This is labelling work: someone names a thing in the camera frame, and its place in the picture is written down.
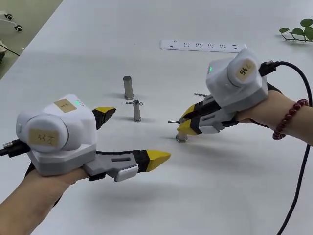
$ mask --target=wheel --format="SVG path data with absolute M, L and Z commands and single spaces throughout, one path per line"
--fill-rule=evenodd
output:
M 11 14 L 5 14 L 4 15 L 8 20 L 13 20 L 13 16 Z
M 18 32 L 22 32 L 22 31 L 23 31 L 23 28 L 22 28 L 22 26 L 20 26 L 20 25 L 15 26 L 14 28 L 15 28 L 16 31 L 18 31 Z

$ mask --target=green plant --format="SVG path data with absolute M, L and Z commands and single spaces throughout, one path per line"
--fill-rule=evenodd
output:
M 304 28 L 294 28 L 292 31 L 289 32 L 289 34 L 292 36 L 292 38 L 287 38 L 284 33 L 288 32 L 289 28 L 281 28 L 279 32 L 281 33 L 282 37 L 285 40 L 293 40 L 293 41 L 303 41 L 303 42 L 313 42 L 313 28 L 311 25 L 313 24 L 312 19 L 303 19 L 300 22 L 300 25 Z M 303 37 L 303 39 L 295 38 L 294 36 L 298 35 Z

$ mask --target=power cord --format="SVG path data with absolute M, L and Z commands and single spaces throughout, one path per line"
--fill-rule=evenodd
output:
M 14 52 L 14 51 L 12 51 L 12 50 L 10 50 L 10 49 L 6 48 L 5 46 L 3 46 L 1 43 L 0 43 L 0 46 L 1 46 L 1 47 L 3 47 L 4 49 L 6 49 L 7 51 L 9 51 L 9 52 L 13 53 L 13 54 L 16 54 L 17 56 L 20 56 L 20 55 L 19 55 L 19 54 L 17 54 L 16 52 Z
M 308 93 L 309 106 L 312 107 L 312 105 L 313 105 L 312 92 L 311 92 L 311 88 L 310 88 L 309 82 L 308 82 L 306 76 L 304 75 L 304 73 L 302 72 L 302 70 L 299 69 L 296 65 L 294 65 L 292 63 L 289 63 L 289 62 L 285 62 L 285 61 L 264 62 L 261 65 L 260 69 L 259 69 L 259 73 L 260 73 L 261 76 L 265 76 L 265 75 L 267 75 L 267 74 L 269 74 L 271 72 L 276 71 L 276 67 L 278 67 L 280 65 L 285 65 L 285 66 L 288 66 L 288 67 L 294 69 L 301 76 L 301 78 L 302 78 L 302 80 L 304 82 L 305 88 L 307 90 L 307 93 Z M 288 224 L 288 222 L 289 222 L 289 220 L 291 218 L 293 210 L 294 210 L 294 208 L 295 208 L 295 206 L 297 204 L 297 201 L 298 201 L 298 198 L 299 198 L 299 193 L 300 193 L 300 188 L 301 188 L 301 184 L 302 184 L 302 179 L 303 179 L 303 175 L 304 175 L 305 165 L 306 165 L 307 160 L 308 160 L 310 148 L 311 148 L 311 146 L 309 144 L 307 144 L 305 152 L 304 152 L 302 164 L 301 164 L 301 167 L 300 167 L 300 173 L 299 173 L 299 177 L 298 177 L 296 190 L 295 190 L 295 193 L 294 193 L 294 198 L 293 198 L 292 204 L 290 206 L 290 209 L 289 209 L 289 211 L 287 213 L 287 216 L 286 216 L 286 218 L 285 218 L 285 220 L 283 222 L 283 225 L 279 229 L 277 235 L 281 235 L 283 233 L 285 227 L 287 226 L 287 224 Z

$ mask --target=red beaded bracelet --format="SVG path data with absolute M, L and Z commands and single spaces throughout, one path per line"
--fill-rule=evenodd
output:
M 296 102 L 291 109 L 289 109 L 289 112 L 285 115 L 284 119 L 281 120 L 279 125 L 276 127 L 273 133 L 273 139 L 274 140 L 280 140 L 286 135 L 283 134 L 284 128 L 288 125 L 290 120 L 294 117 L 294 115 L 301 109 L 303 106 L 308 106 L 309 102 L 306 99 L 301 99 L 298 102 Z

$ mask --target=finger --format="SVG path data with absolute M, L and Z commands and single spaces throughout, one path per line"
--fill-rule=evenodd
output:
M 251 123 L 251 120 L 250 119 L 243 119 L 243 120 L 239 121 L 239 123 L 248 124 L 248 123 Z
M 82 180 L 88 177 L 88 175 L 86 174 L 86 172 L 82 169 L 76 169 L 68 174 L 65 175 L 61 175 L 60 176 L 62 178 L 63 181 L 69 183 L 69 184 L 74 184 L 76 181 L 78 180 Z

